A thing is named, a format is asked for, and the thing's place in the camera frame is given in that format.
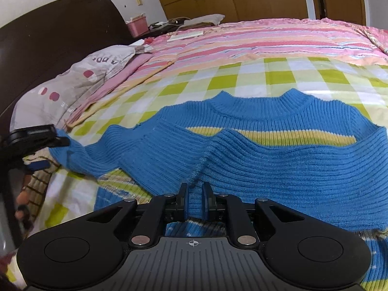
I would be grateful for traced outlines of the blue knitted striped sweater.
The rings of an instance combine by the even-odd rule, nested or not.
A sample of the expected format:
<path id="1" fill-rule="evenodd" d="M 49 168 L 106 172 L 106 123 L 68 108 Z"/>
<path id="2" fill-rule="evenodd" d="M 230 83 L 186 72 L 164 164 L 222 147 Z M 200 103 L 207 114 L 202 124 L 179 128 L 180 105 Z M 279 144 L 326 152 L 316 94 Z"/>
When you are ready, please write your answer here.
<path id="1" fill-rule="evenodd" d="M 341 101 L 296 89 L 272 98 L 221 92 L 50 153 L 96 179 L 123 171 L 154 196 L 187 183 L 193 218 L 202 217 L 201 187 L 210 183 L 243 202 L 268 198 L 358 232 L 372 254 L 363 287 L 387 289 L 387 130 Z"/>

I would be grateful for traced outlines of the beige brown striped garment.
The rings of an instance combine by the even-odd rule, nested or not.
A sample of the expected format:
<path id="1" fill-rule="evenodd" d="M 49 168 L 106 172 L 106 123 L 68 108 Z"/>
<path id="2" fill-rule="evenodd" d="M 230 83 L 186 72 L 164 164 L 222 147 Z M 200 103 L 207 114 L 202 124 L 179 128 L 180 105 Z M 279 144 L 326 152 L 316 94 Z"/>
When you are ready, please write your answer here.
<path id="1" fill-rule="evenodd" d="M 19 221 L 29 221 L 33 223 L 40 213 L 45 200 L 50 179 L 60 165 L 52 157 L 48 148 L 38 151 L 34 155 L 26 158 L 27 164 L 35 164 L 38 161 L 48 161 L 48 168 L 26 173 L 22 182 L 22 190 L 16 198 L 15 217 Z"/>

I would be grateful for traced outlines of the grey pillow with pink dots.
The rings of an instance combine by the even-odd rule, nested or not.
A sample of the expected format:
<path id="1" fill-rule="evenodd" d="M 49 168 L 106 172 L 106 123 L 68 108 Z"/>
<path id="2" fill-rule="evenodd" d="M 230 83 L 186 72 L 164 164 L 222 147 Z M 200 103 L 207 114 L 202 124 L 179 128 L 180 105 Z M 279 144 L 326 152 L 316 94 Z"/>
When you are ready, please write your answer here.
<path id="1" fill-rule="evenodd" d="M 150 45 L 113 45 L 92 53 L 35 87 L 16 103 L 10 130 L 53 124 L 65 128 L 152 58 Z"/>

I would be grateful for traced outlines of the dark brown headboard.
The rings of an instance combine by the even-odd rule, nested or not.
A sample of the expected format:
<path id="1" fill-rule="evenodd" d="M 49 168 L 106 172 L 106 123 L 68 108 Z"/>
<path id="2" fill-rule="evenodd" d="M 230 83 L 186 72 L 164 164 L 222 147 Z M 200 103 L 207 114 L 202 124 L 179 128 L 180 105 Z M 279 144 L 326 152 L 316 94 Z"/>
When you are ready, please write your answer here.
<path id="1" fill-rule="evenodd" d="M 57 0 L 2 27 L 1 141 L 12 132 L 10 119 L 24 94 L 92 53 L 131 42 L 111 0 Z M 22 240 L 9 171 L 1 169 L 1 254 L 13 251 Z"/>

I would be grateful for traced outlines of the pink storage box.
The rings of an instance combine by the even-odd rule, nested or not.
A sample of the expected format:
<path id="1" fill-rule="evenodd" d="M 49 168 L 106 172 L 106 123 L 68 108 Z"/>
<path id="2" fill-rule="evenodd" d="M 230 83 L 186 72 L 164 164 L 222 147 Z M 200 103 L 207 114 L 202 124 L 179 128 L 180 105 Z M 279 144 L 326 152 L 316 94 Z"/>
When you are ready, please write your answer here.
<path id="1" fill-rule="evenodd" d="M 131 17 L 130 20 L 126 22 L 126 26 L 128 27 L 129 32 L 133 38 L 139 37 L 140 35 L 149 31 L 145 13 Z"/>

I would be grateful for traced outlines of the white flat card on bed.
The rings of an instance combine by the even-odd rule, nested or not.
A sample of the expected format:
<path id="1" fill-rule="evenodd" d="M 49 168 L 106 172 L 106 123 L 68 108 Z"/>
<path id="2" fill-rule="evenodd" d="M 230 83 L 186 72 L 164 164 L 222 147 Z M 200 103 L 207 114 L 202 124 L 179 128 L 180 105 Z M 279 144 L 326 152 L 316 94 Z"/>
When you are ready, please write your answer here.
<path id="1" fill-rule="evenodd" d="M 203 34 L 204 34 L 204 31 L 201 30 L 201 31 L 196 31 L 196 32 L 188 32 L 188 33 L 181 33 L 181 34 L 177 34 L 177 35 L 171 35 L 167 39 L 167 42 L 196 38 L 196 37 L 202 36 Z"/>

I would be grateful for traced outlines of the grey folded cloth on nightstand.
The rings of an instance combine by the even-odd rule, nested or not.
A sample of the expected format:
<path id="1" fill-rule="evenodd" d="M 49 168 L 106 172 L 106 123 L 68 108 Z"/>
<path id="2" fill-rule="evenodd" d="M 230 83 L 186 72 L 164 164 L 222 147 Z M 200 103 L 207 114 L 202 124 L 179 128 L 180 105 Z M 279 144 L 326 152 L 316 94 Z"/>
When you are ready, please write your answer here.
<path id="1" fill-rule="evenodd" d="M 204 15 L 197 18 L 193 18 L 191 20 L 185 20 L 184 23 L 178 29 L 188 30 L 193 28 L 218 26 L 224 18 L 225 16 L 221 14 Z"/>

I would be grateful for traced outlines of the pink striped bed quilt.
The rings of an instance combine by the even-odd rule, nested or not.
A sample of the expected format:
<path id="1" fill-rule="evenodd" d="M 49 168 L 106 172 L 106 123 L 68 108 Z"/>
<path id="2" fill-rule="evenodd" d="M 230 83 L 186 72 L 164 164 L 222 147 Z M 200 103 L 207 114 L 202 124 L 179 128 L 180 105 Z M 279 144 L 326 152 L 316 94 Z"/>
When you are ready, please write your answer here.
<path id="1" fill-rule="evenodd" d="M 167 42 L 171 35 L 204 31 L 202 36 Z M 171 76 L 192 70 L 246 63 L 264 58 L 328 58 L 356 66 L 387 67 L 387 31 L 331 20 L 274 18 L 222 24 L 149 38 L 152 58 L 117 89 L 134 87 L 157 74 Z M 103 98 L 68 124 L 74 129 L 103 106 Z"/>

